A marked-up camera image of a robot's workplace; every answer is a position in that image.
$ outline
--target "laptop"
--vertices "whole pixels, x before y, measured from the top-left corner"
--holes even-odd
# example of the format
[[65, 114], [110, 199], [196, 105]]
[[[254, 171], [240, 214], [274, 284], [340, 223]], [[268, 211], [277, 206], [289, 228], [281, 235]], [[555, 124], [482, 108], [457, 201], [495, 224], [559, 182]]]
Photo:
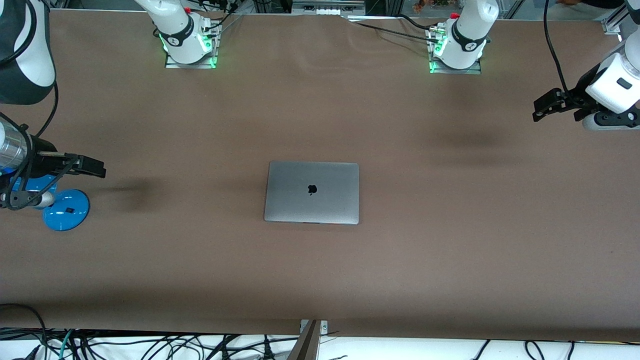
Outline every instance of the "laptop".
[[358, 164], [272, 161], [264, 219], [356, 225], [360, 221]]

